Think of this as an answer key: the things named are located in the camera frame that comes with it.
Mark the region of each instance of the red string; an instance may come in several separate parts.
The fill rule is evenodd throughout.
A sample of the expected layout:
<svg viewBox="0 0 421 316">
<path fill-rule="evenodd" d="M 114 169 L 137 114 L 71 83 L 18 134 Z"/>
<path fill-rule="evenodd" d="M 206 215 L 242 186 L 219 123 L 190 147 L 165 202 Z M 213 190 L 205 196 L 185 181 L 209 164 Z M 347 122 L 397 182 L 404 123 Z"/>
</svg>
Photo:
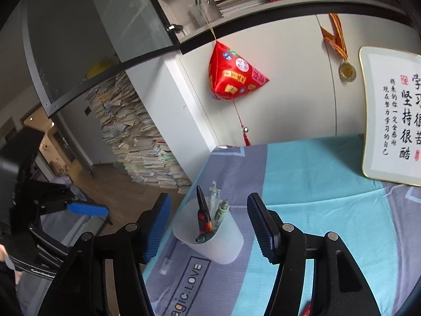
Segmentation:
<svg viewBox="0 0 421 316">
<path fill-rule="evenodd" d="M 234 104 L 234 108 L 235 108 L 235 112 L 237 113 L 238 119 L 239 119 L 239 123 L 241 125 L 241 129 L 243 130 L 243 138 L 244 138 L 244 142 L 246 146 L 250 146 L 250 141 L 248 140 L 247 134 L 244 131 L 244 125 L 243 122 L 241 121 L 241 118 L 239 117 L 239 113 L 237 110 L 237 106 L 235 105 L 234 99 L 232 99 L 232 103 Z"/>
</svg>

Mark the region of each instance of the doorway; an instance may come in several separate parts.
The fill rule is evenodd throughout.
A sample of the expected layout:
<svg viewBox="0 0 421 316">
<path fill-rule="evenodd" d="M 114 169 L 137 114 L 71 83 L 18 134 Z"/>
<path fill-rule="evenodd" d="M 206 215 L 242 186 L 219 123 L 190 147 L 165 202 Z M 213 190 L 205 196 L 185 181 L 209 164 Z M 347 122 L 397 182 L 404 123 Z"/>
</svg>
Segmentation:
<svg viewBox="0 0 421 316">
<path fill-rule="evenodd" d="M 23 124 L 44 132 L 39 152 L 46 160 L 55 176 L 68 175 L 79 169 L 81 163 L 76 158 L 73 150 L 65 138 L 58 131 L 57 125 L 48 118 L 44 109 L 39 106 L 22 120 Z"/>
</svg>

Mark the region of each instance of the calligraphy sign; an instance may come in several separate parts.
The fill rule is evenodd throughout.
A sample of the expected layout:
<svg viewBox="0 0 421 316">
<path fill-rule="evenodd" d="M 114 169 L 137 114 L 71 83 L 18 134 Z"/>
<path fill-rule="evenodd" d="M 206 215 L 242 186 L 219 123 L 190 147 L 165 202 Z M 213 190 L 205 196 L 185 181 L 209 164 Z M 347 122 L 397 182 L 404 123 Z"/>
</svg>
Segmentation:
<svg viewBox="0 0 421 316">
<path fill-rule="evenodd" d="M 364 46 L 367 132 L 363 173 L 421 185 L 421 56 Z"/>
</svg>

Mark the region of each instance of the transparent container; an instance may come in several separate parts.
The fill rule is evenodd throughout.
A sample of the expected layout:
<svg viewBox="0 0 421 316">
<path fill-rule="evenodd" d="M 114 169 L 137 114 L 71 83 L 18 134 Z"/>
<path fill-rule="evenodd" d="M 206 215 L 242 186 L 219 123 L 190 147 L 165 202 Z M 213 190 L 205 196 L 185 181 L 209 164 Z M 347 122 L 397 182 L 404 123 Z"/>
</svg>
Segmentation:
<svg viewBox="0 0 421 316">
<path fill-rule="evenodd" d="M 197 244 L 195 239 L 199 235 L 198 210 L 197 198 L 186 203 L 174 221 L 174 235 L 197 253 L 216 263 L 223 265 L 232 263 L 243 247 L 244 238 L 231 213 L 226 212 L 218 230 L 210 240 Z"/>
</svg>

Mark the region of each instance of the pen holder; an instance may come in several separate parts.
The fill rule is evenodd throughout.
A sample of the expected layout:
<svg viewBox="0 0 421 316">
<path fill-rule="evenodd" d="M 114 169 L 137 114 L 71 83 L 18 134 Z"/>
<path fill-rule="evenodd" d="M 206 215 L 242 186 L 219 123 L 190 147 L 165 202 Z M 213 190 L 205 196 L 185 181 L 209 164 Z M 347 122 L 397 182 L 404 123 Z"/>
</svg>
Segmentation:
<svg viewBox="0 0 421 316">
<path fill-rule="evenodd" d="M 223 265 L 232 263 L 243 247 L 244 238 L 231 213 L 226 212 L 218 230 L 211 239 L 203 244 L 197 244 L 195 239 L 199 235 L 198 210 L 197 198 L 193 198 L 186 203 L 174 221 L 173 232 L 175 237 L 197 253 L 216 263 Z"/>
</svg>

